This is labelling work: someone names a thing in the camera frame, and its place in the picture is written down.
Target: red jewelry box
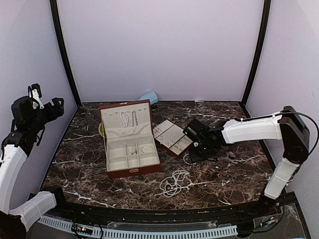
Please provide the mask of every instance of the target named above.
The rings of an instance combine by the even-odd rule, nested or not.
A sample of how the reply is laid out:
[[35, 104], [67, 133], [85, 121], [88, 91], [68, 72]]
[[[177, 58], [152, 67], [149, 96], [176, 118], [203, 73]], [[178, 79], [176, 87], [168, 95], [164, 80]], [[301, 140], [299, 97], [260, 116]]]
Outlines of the red jewelry box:
[[149, 100], [99, 107], [109, 178], [161, 172]]

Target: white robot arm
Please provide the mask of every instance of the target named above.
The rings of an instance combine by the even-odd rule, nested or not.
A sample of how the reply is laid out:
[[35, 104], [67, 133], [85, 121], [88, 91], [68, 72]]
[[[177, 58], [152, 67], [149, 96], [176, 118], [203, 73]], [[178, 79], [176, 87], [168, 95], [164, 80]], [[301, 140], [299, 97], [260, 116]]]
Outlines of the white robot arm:
[[191, 121], [184, 133], [194, 142], [189, 148], [193, 162], [214, 158], [223, 145], [240, 141], [282, 140], [285, 152], [261, 198], [274, 204], [287, 183], [293, 178], [309, 155], [309, 129], [294, 108], [284, 107], [272, 115], [250, 119], [231, 119], [207, 127], [198, 120]]
[[17, 176], [33, 145], [39, 146], [45, 125], [64, 114], [64, 100], [52, 99], [54, 105], [40, 101], [39, 84], [28, 89], [29, 96], [16, 100], [11, 106], [14, 120], [11, 133], [1, 144], [0, 158], [0, 238], [24, 238], [30, 227], [47, 211], [57, 205], [59, 190], [42, 191], [16, 209], [9, 204]]

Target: marble surface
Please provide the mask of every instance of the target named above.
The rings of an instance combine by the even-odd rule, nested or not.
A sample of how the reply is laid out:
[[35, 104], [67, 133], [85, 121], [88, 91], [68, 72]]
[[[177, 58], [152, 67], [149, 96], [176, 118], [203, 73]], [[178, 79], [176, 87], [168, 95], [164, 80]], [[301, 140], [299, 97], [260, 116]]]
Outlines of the marble surface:
[[[255, 201], [272, 169], [258, 141], [224, 147], [218, 162], [187, 165], [158, 148], [161, 173], [111, 180], [106, 173], [103, 138], [99, 135], [98, 107], [109, 103], [83, 104], [74, 117], [49, 168], [43, 186], [62, 187], [67, 201], [121, 209], [180, 210], [218, 207]], [[159, 102], [152, 107], [156, 126], [170, 120], [184, 128], [193, 118], [205, 124], [244, 118], [234, 102]], [[176, 170], [189, 175], [182, 190], [166, 198], [160, 182]]]

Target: black cable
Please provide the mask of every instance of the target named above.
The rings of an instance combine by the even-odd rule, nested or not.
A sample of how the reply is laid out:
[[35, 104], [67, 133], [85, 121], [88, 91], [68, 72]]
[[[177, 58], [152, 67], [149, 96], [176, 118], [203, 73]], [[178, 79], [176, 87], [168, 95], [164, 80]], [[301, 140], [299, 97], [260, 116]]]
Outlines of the black cable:
[[28, 94], [29, 94], [29, 97], [30, 97], [30, 98], [33, 98], [31, 86], [28, 86]]
[[[74, 217], [75, 217], [75, 219], [74, 219], [74, 225], [75, 225], [75, 221], [76, 221], [76, 213], [74, 212], [74, 211], [67, 211], [67, 212], [71, 212], [71, 213], [73, 213], [74, 214]], [[85, 215], [85, 216], [87, 216], [88, 218], [90, 218], [91, 220], [93, 220], [95, 223], [96, 223], [96, 225], [98, 225], [99, 226], [99, 228], [100, 228], [100, 230], [101, 230], [101, 236], [100, 236], [100, 239], [102, 239], [103, 238], [103, 229], [102, 229], [102, 227], [101, 227], [101, 225], [100, 224], [98, 224], [98, 222], [93, 218], [93, 217], [91, 217], [91, 216], [89, 216], [89, 215], [86, 215], [86, 214], [82, 214], [82, 215]], [[83, 238], [83, 236], [81, 236], [81, 235], [79, 235], [77, 232], [76, 232], [76, 230], [74, 230], [73, 231], [75, 234], [76, 234], [76, 236], [78, 237], [78, 238]]]
[[281, 215], [281, 217], [278, 219], [278, 221], [276, 222], [276, 224], [274, 224], [273, 227], [269, 228], [268, 230], [264, 230], [264, 231], [259, 231], [259, 232], [255, 232], [256, 229], [258, 228], [254, 228], [252, 230], [249, 230], [249, 231], [238, 231], [238, 233], [241, 233], [241, 234], [248, 234], [248, 233], [251, 233], [251, 234], [258, 234], [258, 233], [266, 233], [266, 232], [269, 232], [271, 231], [272, 229], [274, 229], [279, 223], [280, 221], [283, 219], [284, 217], [284, 214], [285, 214], [285, 196], [283, 198], [283, 213]]
[[314, 123], [314, 125], [316, 126], [316, 129], [317, 129], [317, 139], [316, 139], [316, 142], [313, 146], [313, 148], [309, 151], [309, 154], [308, 156], [314, 151], [314, 149], [316, 148], [317, 144], [318, 144], [318, 141], [319, 141], [319, 127], [318, 127], [318, 124], [316, 123], [316, 121], [311, 118], [310, 116], [304, 114], [304, 113], [300, 113], [300, 112], [280, 112], [278, 114], [276, 114], [275, 116], [282, 116], [282, 115], [299, 115], [299, 116], [304, 116], [308, 119], [310, 119], [312, 121], [312, 123]]
[[4, 159], [4, 142], [5, 142], [6, 138], [4, 138], [4, 140], [1, 143], [1, 151], [2, 151], [2, 156], [1, 156], [1, 161], [3, 161]]
[[256, 214], [259, 213], [259, 212], [249, 213], [249, 212], [245, 212], [245, 211], [243, 211], [243, 210], [240, 210], [240, 211], [238, 211], [238, 212], [239, 212], [239, 213], [244, 213], [244, 214], [249, 215], [249, 216], [253, 216], [253, 215], [256, 215]]
[[45, 126], [43, 126], [41, 136], [40, 137], [38, 135], [36, 136], [38, 138], [38, 142], [36, 143], [36, 146], [40, 145], [40, 143], [42, 141], [42, 137], [43, 137], [44, 131], [45, 131]]
[[64, 211], [64, 212], [68, 212], [68, 214], [69, 213], [72, 213], [73, 214], [73, 216], [74, 216], [74, 220], [73, 220], [73, 222], [72, 222], [72, 227], [74, 226], [75, 227], [75, 229], [74, 230], [72, 230], [73, 228], [71, 228], [71, 231], [75, 234], [73, 234], [72, 233], [72, 235], [73, 235], [73, 237], [74, 238], [78, 238], [78, 239], [84, 239], [84, 238], [88, 238], [88, 237], [86, 237], [86, 236], [81, 236], [81, 235], [79, 235], [77, 232], [76, 232], [76, 224], [75, 224], [75, 221], [76, 221], [76, 213], [73, 211], [73, 210], [64, 210], [64, 209], [59, 209], [60, 211]]

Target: jewelry box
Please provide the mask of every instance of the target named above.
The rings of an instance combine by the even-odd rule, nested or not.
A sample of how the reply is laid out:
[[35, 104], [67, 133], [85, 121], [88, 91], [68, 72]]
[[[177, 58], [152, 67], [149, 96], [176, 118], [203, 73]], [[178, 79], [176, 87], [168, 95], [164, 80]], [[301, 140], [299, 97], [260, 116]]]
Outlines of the jewelry box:
[[161, 172], [150, 101], [99, 107], [110, 178]]
[[169, 120], [157, 125], [154, 129], [154, 138], [167, 152], [179, 158], [193, 143], [181, 127]]

